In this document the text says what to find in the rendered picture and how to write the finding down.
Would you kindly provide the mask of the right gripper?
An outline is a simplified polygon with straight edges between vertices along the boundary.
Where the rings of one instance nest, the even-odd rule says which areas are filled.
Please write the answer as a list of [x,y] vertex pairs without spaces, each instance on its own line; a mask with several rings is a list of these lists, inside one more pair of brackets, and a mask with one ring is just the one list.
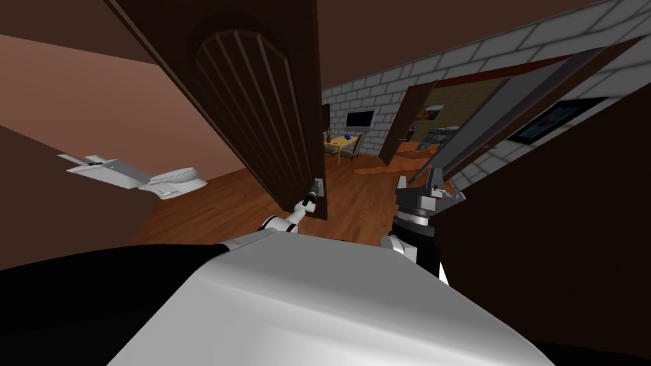
[[442,169],[430,167],[427,187],[407,187],[407,178],[401,175],[395,193],[398,217],[425,219],[433,216],[436,212],[437,200],[444,198],[445,195]]

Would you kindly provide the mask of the yellow wooden table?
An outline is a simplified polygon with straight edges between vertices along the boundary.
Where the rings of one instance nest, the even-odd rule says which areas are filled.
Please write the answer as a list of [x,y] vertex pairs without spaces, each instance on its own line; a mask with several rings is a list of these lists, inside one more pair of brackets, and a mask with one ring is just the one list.
[[341,153],[345,149],[350,148],[351,151],[354,150],[355,143],[357,142],[357,140],[358,137],[351,137],[351,136],[349,136],[348,138],[346,138],[345,136],[336,137],[324,144],[324,151],[340,159]]

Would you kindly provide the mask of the plain brown door leaf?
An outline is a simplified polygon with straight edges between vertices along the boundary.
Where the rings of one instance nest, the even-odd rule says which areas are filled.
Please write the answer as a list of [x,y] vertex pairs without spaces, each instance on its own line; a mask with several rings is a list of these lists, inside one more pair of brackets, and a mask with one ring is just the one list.
[[437,80],[412,85],[407,89],[378,155],[386,166],[390,164],[398,148],[400,148],[403,138],[413,126],[417,114],[427,101],[428,96],[432,93],[436,84]]

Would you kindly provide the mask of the grey chair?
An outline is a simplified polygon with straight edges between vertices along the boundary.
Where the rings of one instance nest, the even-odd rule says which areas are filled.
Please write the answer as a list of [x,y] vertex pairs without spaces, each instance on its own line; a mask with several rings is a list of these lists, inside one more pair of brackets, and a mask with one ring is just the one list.
[[366,135],[367,135],[367,133],[362,133],[357,137],[355,145],[354,145],[353,149],[350,151],[350,154],[349,154],[350,155],[349,158],[351,160],[353,160],[354,158],[356,158],[359,155],[359,151],[360,151],[361,147],[363,146],[364,137]]

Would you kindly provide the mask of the dark brown panelled door leaf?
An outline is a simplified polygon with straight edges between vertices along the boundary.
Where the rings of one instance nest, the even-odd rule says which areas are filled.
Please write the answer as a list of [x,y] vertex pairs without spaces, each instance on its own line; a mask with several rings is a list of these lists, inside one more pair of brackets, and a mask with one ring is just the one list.
[[292,212],[325,177],[317,0],[104,0]]

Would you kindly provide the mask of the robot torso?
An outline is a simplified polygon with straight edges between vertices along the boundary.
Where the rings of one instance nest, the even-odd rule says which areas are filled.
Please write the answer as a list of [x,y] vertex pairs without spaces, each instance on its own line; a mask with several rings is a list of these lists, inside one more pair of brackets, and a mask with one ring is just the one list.
[[273,230],[238,242],[107,366],[554,366],[390,248]]

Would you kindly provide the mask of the grey and brown door leaf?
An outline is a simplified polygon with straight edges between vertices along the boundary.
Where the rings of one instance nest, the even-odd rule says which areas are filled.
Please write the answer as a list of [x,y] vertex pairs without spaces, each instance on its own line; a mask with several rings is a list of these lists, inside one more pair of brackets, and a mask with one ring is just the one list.
[[436,168],[442,180],[451,179],[642,39],[541,60],[539,68],[502,81],[409,184],[425,173],[433,176]]

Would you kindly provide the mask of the white toilet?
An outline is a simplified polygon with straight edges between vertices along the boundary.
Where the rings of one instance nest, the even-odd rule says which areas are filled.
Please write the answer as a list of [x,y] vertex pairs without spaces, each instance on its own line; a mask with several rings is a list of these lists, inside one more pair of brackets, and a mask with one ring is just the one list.
[[106,160],[100,156],[87,156],[84,160],[69,154],[60,158],[77,164],[68,172],[125,189],[140,189],[158,195],[162,200],[179,197],[207,185],[193,167],[182,168],[157,176],[148,175],[119,159]]

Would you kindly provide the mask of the black wall television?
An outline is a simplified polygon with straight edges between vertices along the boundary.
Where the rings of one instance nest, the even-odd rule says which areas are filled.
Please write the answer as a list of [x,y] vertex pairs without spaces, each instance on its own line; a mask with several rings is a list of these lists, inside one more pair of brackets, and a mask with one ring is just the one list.
[[368,130],[372,127],[377,109],[360,109],[347,111],[345,130]]

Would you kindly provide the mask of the dark framed wall picture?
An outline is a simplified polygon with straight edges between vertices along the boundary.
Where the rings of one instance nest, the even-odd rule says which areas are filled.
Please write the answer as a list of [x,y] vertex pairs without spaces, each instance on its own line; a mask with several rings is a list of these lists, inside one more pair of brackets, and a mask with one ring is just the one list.
[[561,100],[507,139],[524,145],[532,145],[604,100],[606,97]]

